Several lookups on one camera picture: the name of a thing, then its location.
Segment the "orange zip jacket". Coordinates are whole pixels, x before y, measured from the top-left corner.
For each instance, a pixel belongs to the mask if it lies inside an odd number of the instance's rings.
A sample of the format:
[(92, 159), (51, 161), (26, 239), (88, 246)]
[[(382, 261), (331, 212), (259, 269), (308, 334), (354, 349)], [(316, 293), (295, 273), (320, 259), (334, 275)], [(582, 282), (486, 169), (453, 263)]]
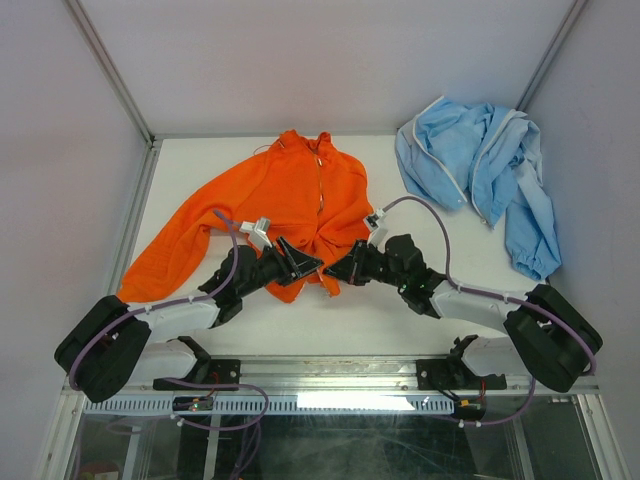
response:
[(284, 237), (331, 265), (369, 235), (367, 184), (364, 166), (337, 150), (329, 133), (308, 139), (286, 131), (195, 191), (129, 267), (118, 296), (142, 303), (172, 295), (204, 259), (211, 230), (226, 228), (225, 218), (266, 217), (270, 239)]

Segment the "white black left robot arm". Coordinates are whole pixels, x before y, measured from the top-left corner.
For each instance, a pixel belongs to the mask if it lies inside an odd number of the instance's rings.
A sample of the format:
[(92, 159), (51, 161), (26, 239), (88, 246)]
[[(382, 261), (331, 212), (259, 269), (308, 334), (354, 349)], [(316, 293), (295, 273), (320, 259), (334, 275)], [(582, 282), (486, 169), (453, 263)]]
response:
[(315, 273), (321, 259), (285, 238), (256, 252), (236, 245), (219, 269), (186, 297), (127, 304), (115, 295), (99, 299), (54, 352), (72, 388), (94, 403), (126, 385), (159, 390), (195, 389), (224, 374), (191, 336), (220, 327), (243, 308), (246, 296), (269, 286), (290, 286)]

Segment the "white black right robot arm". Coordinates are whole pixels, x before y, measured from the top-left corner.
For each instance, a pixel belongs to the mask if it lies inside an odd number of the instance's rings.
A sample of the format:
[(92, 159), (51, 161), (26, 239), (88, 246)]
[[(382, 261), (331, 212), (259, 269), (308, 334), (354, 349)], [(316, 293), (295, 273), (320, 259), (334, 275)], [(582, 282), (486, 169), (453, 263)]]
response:
[(589, 322), (553, 287), (498, 293), (454, 286), (427, 266), (410, 235), (390, 238), (383, 250), (357, 241), (325, 275), (354, 286), (370, 281), (396, 288), (418, 315), (457, 319), (496, 332), (454, 339), (449, 353), (419, 372), (432, 388), (474, 389), (503, 375), (530, 375), (543, 386), (568, 392), (587, 372), (603, 340)]

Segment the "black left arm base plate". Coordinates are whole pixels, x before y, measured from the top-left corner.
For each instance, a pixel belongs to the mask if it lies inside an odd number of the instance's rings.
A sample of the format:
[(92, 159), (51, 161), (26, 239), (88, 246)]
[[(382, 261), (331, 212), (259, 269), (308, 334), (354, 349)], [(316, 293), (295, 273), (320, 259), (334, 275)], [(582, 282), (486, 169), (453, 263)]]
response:
[(239, 359), (213, 358), (208, 361), (197, 361), (192, 370), (183, 377), (155, 379), (152, 386), (156, 391), (178, 389), (210, 391), (215, 386), (222, 386), (222, 390), (237, 391), (240, 376), (241, 361)]

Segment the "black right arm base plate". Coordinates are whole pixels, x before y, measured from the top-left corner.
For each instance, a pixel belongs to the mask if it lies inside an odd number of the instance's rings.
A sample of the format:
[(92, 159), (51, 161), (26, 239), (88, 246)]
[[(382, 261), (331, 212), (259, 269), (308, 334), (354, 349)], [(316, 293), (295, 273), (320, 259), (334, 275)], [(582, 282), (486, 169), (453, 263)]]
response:
[(504, 375), (477, 376), (464, 364), (446, 359), (418, 359), (415, 362), (419, 390), (505, 390)]

